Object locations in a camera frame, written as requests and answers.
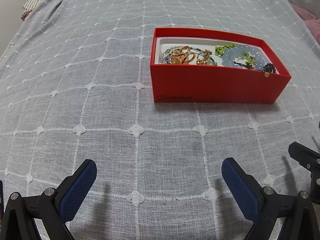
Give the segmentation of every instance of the silver bolt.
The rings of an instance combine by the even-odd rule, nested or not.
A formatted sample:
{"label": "silver bolt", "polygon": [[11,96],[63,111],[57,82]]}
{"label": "silver bolt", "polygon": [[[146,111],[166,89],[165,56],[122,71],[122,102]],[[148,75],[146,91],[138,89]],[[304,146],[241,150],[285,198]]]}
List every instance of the silver bolt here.
{"label": "silver bolt", "polygon": [[266,194],[268,194],[268,195],[272,195],[272,194],[274,193],[274,190],[273,190],[273,188],[271,188],[271,187],[265,187],[265,188],[263,189],[263,191],[264,191],[264,193],[266,193]]}
{"label": "silver bolt", "polygon": [[54,188],[52,188],[52,187],[49,187],[44,191],[44,194],[46,196],[51,196],[53,193],[54,193]]}
{"label": "silver bolt", "polygon": [[300,195],[301,195],[301,197],[303,197],[303,198],[308,198],[308,197],[309,197],[309,194],[308,194],[308,192],[306,192],[306,191],[300,192]]}
{"label": "silver bolt", "polygon": [[15,199],[17,199],[19,197],[19,194],[18,193],[12,193],[11,194],[11,196],[10,196],[10,198],[12,199],[12,200],[15,200]]}

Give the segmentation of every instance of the light blue beaded bracelet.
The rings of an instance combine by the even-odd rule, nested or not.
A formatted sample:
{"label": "light blue beaded bracelet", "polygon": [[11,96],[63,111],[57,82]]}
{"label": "light blue beaded bracelet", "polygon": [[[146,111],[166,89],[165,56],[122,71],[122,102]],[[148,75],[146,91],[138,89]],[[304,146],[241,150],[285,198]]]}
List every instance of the light blue beaded bracelet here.
{"label": "light blue beaded bracelet", "polygon": [[262,59],[262,55],[258,53],[257,49],[248,45],[238,45],[236,47],[226,49],[222,56],[222,65],[226,67],[242,68],[240,65],[235,64],[233,62],[233,59],[237,57],[239,54],[245,52],[250,53],[254,57],[256,61],[255,70],[263,71],[265,62]]}

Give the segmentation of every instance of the pink fabric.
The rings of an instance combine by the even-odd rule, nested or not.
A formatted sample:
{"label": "pink fabric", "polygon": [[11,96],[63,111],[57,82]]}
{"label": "pink fabric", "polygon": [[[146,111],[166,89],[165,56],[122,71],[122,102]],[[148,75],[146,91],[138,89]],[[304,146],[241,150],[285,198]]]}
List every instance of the pink fabric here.
{"label": "pink fabric", "polygon": [[311,34],[314,36],[316,41],[320,44],[320,19],[317,19],[312,13],[299,6],[291,3],[292,8],[295,12],[304,20],[304,23],[308,27]]}
{"label": "pink fabric", "polygon": [[314,20],[317,17],[314,16],[312,13],[308,12],[305,9],[300,8],[299,6],[290,3],[292,8],[295,10],[295,12],[302,18],[302,20]]}

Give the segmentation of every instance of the bedspread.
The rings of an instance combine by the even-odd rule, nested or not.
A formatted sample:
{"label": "bedspread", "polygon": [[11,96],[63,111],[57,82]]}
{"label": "bedspread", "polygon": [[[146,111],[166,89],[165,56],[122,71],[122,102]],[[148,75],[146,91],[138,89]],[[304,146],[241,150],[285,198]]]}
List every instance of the bedspread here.
{"label": "bedspread", "polygon": [[[262,38],[292,79],[273,105],[154,104],[157,26]],[[5,201],[56,187],[90,158],[98,175],[68,223],[75,239],[242,239],[251,223],[221,163],[234,157],[281,194],[308,190],[287,150],[318,150],[319,57],[287,0],[43,0],[0,60]]]}

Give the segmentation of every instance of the blue textured pad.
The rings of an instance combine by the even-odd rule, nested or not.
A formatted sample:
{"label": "blue textured pad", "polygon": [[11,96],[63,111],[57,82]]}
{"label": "blue textured pad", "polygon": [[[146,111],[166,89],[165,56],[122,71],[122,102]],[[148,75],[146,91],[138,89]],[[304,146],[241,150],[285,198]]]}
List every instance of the blue textured pad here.
{"label": "blue textured pad", "polygon": [[229,160],[223,161],[221,171],[244,217],[256,223],[259,217],[258,199]]}
{"label": "blue textured pad", "polygon": [[60,219],[63,223],[74,219],[96,177],[97,166],[91,161],[60,202]]}

